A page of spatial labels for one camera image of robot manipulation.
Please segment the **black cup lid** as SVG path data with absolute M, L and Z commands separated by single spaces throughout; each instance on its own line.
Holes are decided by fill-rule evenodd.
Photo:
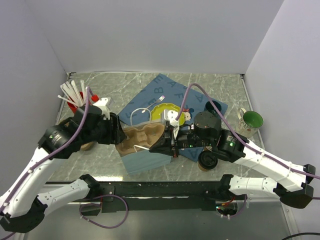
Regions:
M 214 163 L 218 163 L 218 159 L 213 155 L 211 151 L 202 151 L 198 156 L 198 161 L 201 162 L 202 165 L 213 165 Z

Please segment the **blue white paper bag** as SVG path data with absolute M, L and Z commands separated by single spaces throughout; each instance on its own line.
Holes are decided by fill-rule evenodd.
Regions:
M 139 128 L 146 124 L 153 124 L 151 123 L 151 113 L 148 114 L 148 117 L 148 121 L 144 121 L 136 125 L 134 125 L 133 122 L 130 121 L 130 125 L 128 127 Z M 120 157 L 127 173 L 130 175 L 152 170 L 167 165 L 171 162 L 171 156 L 159 153 L 151 153 L 149 152 L 149 148 L 145 148 L 139 145 L 134 145 L 134 147 L 138 147 L 143 150 Z

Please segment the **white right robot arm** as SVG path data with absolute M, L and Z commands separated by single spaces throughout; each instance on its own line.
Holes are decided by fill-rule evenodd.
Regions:
M 305 208 L 314 198 L 310 186 L 315 167 L 296 165 L 276 157 L 242 135 L 235 136 L 222 128 L 221 119 L 208 111 L 198 113 L 189 129 L 176 121 L 177 112 L 164 111 L 164 131 L 149 152 L 178 157 L 180 149 L 204 148 L 198 156 L 203 171 L 214 169 L 218 161 L 234 163 L 253 169 L 263 177 L 243 177 L 225 174 L 218 183 L 216 197 L 228 200 L 241 195 L 278 198 L 296 209 Z

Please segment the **brown paper cup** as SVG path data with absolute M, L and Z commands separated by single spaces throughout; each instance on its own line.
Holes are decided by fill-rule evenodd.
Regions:
M 203 164 L 201 164 L 201 162 L 198 161 L 197 164 L 198 164 L 198 168 L 201 171 L 208 172 L 208 171 L 213 170 L 217 166 L 218 163 L 216 162 L 216 163 L 211 164 L 211 165 L 203 165 Z

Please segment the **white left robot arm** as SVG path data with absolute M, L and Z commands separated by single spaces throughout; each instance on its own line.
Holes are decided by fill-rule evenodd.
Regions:
M 74 116 L 49 127 L 21 175 L 0 198 L 0 225 L 7 232 L 27 233 L 45 216 L 75 200 L 94 201 L 100 183 L 91 175 L 56 189 L 41 193 L 47 180 L 73 153 L 90 142 L 117 145 L 126 135 L 117 114 L 104 113 L 101 107 L 89 105 L 76 110 Z

